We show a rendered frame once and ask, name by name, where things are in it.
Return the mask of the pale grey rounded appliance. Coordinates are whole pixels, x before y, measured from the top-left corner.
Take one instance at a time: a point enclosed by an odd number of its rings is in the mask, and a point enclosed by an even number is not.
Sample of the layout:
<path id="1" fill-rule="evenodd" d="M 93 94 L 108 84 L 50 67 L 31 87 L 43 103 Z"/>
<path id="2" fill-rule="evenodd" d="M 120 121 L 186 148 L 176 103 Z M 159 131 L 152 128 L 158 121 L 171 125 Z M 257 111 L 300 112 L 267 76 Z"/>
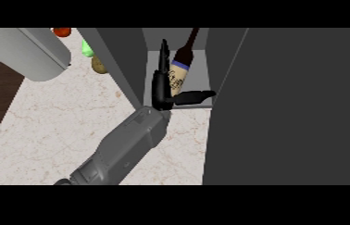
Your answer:
<path id="1" fill-rule="evenodd" d="M 0 62 L 31 81 L 49 81 L 68 69 L 71 52 L 49 28 L 0 28 Z"/>

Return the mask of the red vegetable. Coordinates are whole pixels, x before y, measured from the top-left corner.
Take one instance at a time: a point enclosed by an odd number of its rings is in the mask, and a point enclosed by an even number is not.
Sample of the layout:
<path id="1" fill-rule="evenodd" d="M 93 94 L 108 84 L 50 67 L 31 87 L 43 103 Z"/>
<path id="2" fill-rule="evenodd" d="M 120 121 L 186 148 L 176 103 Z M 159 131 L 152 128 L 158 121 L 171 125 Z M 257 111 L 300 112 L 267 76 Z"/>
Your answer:
<path id="1" fill-rule="evenodd" d="M 58 37 L 66 37 L 71 34 L 69 28 L 55 28 L 53 33 Z"/>

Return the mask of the dark wine bottle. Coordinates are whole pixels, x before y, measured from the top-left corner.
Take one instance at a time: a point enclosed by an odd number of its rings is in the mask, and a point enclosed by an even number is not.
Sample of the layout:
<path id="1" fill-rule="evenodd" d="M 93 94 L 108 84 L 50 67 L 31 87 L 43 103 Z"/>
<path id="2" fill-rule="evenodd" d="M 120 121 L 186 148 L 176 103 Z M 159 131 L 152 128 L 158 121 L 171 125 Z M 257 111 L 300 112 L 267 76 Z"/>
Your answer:
<path id="1" fill-rule="evenodd" d="M 174 53 L 174 59 L 170 65 L 168 77 L 171 96 L 176 96 L 180 92 L 180 88 L 188 76 L 191 64 L 193 62 L 193 41 L 199 29 L 193 28 L 186 44 L 177 49 Z"/>

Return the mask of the grey cabinet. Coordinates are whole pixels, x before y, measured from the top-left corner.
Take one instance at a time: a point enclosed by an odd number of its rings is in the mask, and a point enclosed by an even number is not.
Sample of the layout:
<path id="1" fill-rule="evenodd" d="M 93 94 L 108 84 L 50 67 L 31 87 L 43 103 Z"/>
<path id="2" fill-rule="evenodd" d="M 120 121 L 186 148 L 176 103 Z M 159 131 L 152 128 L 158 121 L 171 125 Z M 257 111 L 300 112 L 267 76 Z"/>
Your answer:
<path id="1" fill-rule="evenodd" d="M 143 28 L 142 31 L 148 47 L 143 104 L 149 106 L 152 104 L 151 87 L 154 72 L 158 69 L 161 41 L 167 40 L 170 47 L 170 58 L 174 58 L 176 50 L 185 45 L 191 36 L 192 28 Z M 202 28 L 196 34 L 193 42 L 193 62 L 182 85 L 182 92 L 211 89 L 205 55 L 208 31 L 208 28 Z"/>

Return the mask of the green vegetable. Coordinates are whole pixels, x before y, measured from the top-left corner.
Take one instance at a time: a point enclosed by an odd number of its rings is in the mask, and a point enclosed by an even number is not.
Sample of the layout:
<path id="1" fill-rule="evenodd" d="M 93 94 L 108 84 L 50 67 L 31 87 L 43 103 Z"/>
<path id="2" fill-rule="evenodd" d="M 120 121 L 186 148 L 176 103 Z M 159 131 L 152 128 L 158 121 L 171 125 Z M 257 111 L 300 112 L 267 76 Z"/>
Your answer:
<path id="1" fill-rule="evenodd" d="M 87 57 L 92 57 L 95 55 L 95 52 L 89 46 L 87 41 L 83 41 L 83 55 Z"/>

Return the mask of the narrow dark grey cabinet door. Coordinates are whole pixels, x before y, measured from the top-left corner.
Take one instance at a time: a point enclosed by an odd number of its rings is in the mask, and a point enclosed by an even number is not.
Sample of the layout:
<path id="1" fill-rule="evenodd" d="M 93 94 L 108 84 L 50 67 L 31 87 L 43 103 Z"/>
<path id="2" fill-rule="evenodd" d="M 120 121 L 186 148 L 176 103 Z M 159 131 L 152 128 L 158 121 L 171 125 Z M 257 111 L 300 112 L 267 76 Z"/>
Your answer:
<path id="1" fill-rule="evenodd" d="M 78 28 L 134 108 L 143 106 L 148 48 L 142 28 Z"/>

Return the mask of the brown potato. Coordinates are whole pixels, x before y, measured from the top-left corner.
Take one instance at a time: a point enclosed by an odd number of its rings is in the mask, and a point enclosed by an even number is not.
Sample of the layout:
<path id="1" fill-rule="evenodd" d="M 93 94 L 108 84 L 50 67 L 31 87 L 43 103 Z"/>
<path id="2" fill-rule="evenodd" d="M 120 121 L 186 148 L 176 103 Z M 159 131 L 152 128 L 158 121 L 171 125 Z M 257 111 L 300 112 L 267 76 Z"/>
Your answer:
<path id="1" fill-rule="evenodd" d="M 105 74 L 108 72 L 99 58 L 96 56 L 92 57 L 92 69 L 99 73 Z"/>

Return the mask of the large dark grey cabinet door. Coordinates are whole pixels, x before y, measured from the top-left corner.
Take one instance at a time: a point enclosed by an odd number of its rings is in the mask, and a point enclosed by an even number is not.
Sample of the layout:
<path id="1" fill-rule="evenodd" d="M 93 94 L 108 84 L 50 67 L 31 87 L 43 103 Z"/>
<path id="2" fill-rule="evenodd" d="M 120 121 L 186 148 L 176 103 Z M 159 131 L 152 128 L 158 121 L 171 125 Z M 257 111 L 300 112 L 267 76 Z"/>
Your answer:
<path id="1" fill-rule="evenodd" d="M 350 29 L 251 29 L 211 110 L 207 184 L 350 183 Z"/>

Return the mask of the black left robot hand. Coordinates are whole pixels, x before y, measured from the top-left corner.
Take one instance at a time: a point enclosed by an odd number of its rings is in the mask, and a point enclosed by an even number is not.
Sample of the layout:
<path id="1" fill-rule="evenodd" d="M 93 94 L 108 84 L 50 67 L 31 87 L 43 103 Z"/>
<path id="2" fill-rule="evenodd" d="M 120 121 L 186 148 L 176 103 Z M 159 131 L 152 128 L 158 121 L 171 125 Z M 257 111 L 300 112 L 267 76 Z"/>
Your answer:
<path id="1" fill-rule="evenodd" d="M 152 79 L 152 107 L 159 110 L 171 110 L 174 106 L 196 105 L 201 104 L 210 97 L 216 96 L 213 90 L 179 92 L 176 96 L 171 96 L 170 87 L 170 49 L 167 40 L 161 41 L 159 57 L 158 57 L 158 69 L 154 72 Z"/>

